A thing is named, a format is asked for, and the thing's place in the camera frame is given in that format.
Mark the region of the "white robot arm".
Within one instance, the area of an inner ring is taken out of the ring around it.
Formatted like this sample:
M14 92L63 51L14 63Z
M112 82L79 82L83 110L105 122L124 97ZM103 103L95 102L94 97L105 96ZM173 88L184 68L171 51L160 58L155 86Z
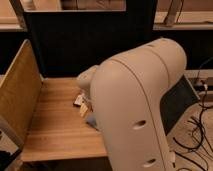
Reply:
M79 74L113 171L174 171L160 101L186 64L183 48L160 38Z

